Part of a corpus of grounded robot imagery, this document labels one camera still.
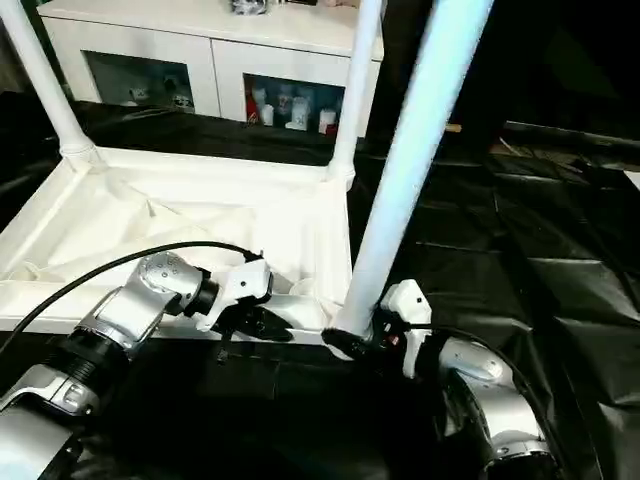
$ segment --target white frame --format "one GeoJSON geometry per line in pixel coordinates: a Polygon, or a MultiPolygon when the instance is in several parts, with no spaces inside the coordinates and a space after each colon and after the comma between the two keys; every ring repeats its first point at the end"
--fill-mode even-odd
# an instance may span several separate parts
{"type": "MultiPolygon", "coordinates": [[[[247,121],[245,73],[346,87],[349,59],[336,55],[301,52],[284,48],[248,45],[226,40],[211,40],[213,61],[217,71],[220,113],[223,118],[247,121]]],[[[358,135],[367,133],[380,62],[369,62],[368,80],[358,122],[358,135]]]]}
{"type": "MultiPolygon", "coordinates": [[[[492,4],[493,0],[437,0],[432,8],[345,305],[333,319],[335,328],[362,336],[369,331],[373,310],[492,4]]],[[[362,85],[366,81],[381,8],[381,0],[364,0],[358,14],[343,118],[334,158],[326,172],[328,178],[344,178],[345,185],[355,174],[352,154],[357,141],[357,115],[362,106],[362,85]]],[[[60,137],[64,160],[70,168],[74,168],[74,164],[99,165],[100,154],[73,116],[19,0],[0,1],[0,17],[60,137]]],[[[20,219],[14,222],[14,225],[20,224],[20,219]]]]}
{"type": "Polygon", "coordinates": [[[196,113],[220,116],[207,38],[60,18],[42,21],[76,100],[102,101],[83,53],[92,51],[186,65],[196,113]]]}

